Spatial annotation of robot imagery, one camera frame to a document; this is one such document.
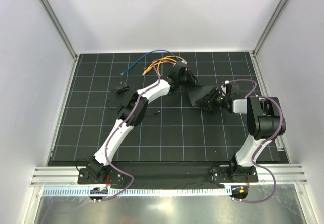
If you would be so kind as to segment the black network switch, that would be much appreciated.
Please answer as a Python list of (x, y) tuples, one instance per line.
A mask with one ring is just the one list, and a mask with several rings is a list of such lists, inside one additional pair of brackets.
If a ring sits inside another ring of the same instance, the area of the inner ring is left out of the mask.
[(199, 86), (188, 91), (188, 96), (193, 107), (207, 106), (207, 97), (210, 92), (215, 88), (214, 85)]

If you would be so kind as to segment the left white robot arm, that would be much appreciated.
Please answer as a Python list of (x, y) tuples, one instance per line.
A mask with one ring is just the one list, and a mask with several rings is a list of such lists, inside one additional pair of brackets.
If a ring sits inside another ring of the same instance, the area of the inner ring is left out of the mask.
[(166, 76), (158, 76), (153, 84), (139, 90), (129, 89), (117, 111), (115, 124), (103, 145), (87, 162), (89, 177), (97, 184), (105, 182), (117, 149), (126, 136), (144, 119), (147, 107), (156, 99), (172, 93), (181, 86), (194, 86), (198, 80), (185, 61), (173, 64)]

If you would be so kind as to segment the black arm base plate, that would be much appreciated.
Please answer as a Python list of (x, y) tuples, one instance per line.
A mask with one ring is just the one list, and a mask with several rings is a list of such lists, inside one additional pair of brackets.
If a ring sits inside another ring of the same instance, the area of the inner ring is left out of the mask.
[(105, 184), (132, 189), (207, 189), (225, 184), (257, 183), (256, 168), (230, 162), (123, 162), (111, 166), (87, 164), (79, 170), (78, 184)]

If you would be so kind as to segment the black power adapter plug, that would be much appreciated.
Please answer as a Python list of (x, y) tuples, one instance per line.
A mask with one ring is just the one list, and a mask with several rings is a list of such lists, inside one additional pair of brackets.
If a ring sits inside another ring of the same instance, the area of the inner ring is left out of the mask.
[(121, 95), (126, 93), (129, 89), (129, 85), (125, 81), (122, 81), (115, 89), (112, 89), (111, 91), (116, 95)]

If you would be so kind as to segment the yellow ethernet cable long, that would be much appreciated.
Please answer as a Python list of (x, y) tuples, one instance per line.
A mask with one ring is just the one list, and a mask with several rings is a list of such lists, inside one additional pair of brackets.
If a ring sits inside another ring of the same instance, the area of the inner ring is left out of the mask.
[(172, 64), (174, 65), (176, 62), (182, 62), (184, 64), (187, 64), (187, 61), (185, 59), (183, 59), (182, 57), (179, 56), (165, 56), (162, 57), (160, 59), (154, 60), (151, 62), (151, 64), (144, 69), (142, 75), (145, 76), (147, 73), (149, 73), (153, 68), (156, 69), (156, 72), (159, 76), (161, 76), (161, 72), (160, 72), (160, 66), (161, 64)]

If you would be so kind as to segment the yellow ethernet cable short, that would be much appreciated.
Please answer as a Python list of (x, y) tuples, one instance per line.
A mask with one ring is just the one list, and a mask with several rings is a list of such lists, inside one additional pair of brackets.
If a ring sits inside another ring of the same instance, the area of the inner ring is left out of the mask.
[(160, 59), (156, 59), (150, 65), (150, 69), (155, 71), (159, 77), (162, 76), (162, 68), (164, 64), (174, 65), (176, 63), (176, 59), (170, 56), (162, 57)]

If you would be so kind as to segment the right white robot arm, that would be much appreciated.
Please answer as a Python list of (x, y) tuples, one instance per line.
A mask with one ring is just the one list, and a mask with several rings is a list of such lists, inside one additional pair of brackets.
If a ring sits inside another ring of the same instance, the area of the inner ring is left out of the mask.
[(223, 108), (229, 113), (247, 116), (248, 136), (227, 168), (212, 168), (213, 176), (230, 182), (243, 182), (256, 174), (256, 160), (277, 136), (286, 130), (286, 123), (277, 97), (241, 96), (239, 85), (226, 81), (217, 88), (199, 86), (188, 93), (192, 106), (215, 112)]

